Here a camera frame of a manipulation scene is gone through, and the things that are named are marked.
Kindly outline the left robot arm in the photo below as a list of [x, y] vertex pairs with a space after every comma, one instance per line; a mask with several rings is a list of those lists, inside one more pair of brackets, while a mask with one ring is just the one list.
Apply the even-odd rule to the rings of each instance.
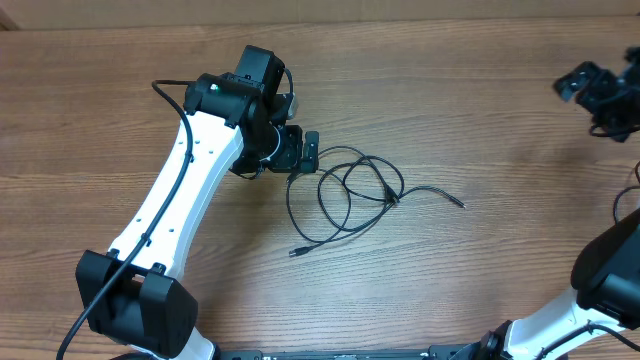
[[318, 168], [319, 135], [293, 123], [291, 72], [272, 51], [247, 46], [235, 70], [184, 83], [172, 150], [134, 218], [103, 253], [76, 267], [79, 325], [131, 347], [134, 359], [215, 359], [182, 285], [193, 238], [227, 174], [293, 175]]

